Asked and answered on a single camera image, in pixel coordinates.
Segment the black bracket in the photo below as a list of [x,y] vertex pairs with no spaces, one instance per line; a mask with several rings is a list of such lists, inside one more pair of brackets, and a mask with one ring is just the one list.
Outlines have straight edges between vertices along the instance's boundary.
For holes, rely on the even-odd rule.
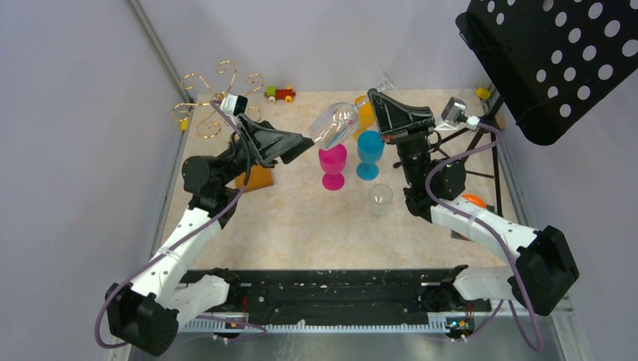
[[[536,232],[536,239],[529,247],[520,247],[517,251],[521,255],[516,260],[516,269],[521,273],[534,312],[548,316],[580,275],[565,235],[547,226]],[[524,304],[514,277],[507,281],[514,297]]]
[[[117,284],[108,289],[107,298]],[[177,310],[169,310],[155,302],[155,295],[142,296],[124,287],[107,309],[111,334],[133,346],[159,356],[166,352],[178,334]]]

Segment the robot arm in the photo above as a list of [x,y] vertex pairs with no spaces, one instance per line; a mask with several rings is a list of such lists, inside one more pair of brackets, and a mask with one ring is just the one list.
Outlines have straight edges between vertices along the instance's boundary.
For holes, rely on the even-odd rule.
[[[247,102],[245,97],[228,95],[221,105],[225,114],[235,117],[233,122],[242,132],[239,140],[231,137],[229,148],[218,156],[184,161],[184,190],[193,198],[174,232],[151,258],[150,267],[124,287],[114,284],[107,291],[108,298],[120,288],[107,308],[111,334],[154,356],[168,349],[185,323],[226,301],[232,275],[222,270],[177,290],[193,260],[234,214],[238,190],[226,185],[247,171],[247,165],[273,168],[276,158],[288,164],[314,145],[300,134],[250,120],[244,114]],[[200,232],[184,241],[197,229]]]
[[[483,220],[499,232],[506,243],[507,252],[516,259],[516,268],[530,295],[534,312],[548,316],[579,276],[564,235],[551,226],[540,231],[505,220],[463,197],[443,202],[472,217],[468,220],[437,205],[430,211],[432,223],[465,235],[506,261],[497,240],[476,220]],[[454,278],[453,285],[463,299],[516,300],[524,305],[521,291],[508,265],[457,269],[460,273]]]
[[[401,104],[375,89],[368,91],[368,97],[381,137],[386,144],[396,145],[409,185],[404,188],[404,193],[410,213],[465,235],[503,260],[506,260],[507,252],[515,260],[516,270],[521,275],[534,312],[549,315],[579,277],[564,235],[551,226],[539,231],[518,225],[465,200],[460,196],[465,190],[466,180],[465,166],[461,160],[449,163],[433,174],[430,189],[449,208],[435,202],[425,189],[427,175],[441,162],[430,158],[431,146],[427,136],[437,126],[432,111],[429,107]],[[465,104],[452,98],[442,118],[452,125],[463,124],[472,130],[477,130],[480,122],[489,122],[478,117],[466,117],[464,110]],[[469,214],[469,219],[454,210]],[[505,241],[506,250],[477,220],[500,235]],[[448,283],[466,301],[515,299],[525,305],[509,266],[459,266]]]

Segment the black tray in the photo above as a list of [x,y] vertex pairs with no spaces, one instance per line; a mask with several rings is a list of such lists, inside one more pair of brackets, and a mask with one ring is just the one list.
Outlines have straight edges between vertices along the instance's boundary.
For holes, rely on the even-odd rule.
[[[525,137],[548,145],[638,68],[638,55],[623,54],[623,47],[638,47],[634,8],[637,0],[472,0],[456,24]],[[609,37],[613,21],[620,27]],[[585,60],[588,47],[596,54]],[[557,50],[562,59],[555,63]]]

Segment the blue plastic goblet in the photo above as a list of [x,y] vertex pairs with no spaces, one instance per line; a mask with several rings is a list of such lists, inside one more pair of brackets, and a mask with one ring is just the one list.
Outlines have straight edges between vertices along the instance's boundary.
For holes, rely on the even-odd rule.
[[375,164],[383,155],[384,143],[378,132],[368,130],[357,140],[357,153],[361,163],[357,166],[357,175],[364,181],[371,181],[378,176],[378,166]]

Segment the orange block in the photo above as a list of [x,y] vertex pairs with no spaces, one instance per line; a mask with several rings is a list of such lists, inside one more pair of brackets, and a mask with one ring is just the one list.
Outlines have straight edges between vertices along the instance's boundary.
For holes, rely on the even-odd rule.
[[[235,178],[235,185],[237,188],[241,187],[244,183],[245,173]],[[246,186],[246,192],[251,190],[260,190],[262,188],[275,185],[275,180],[272,179],[272,170],[270,168],[264,168],[261,165],[253,165],[251,168],[251,179],[248,180]]]

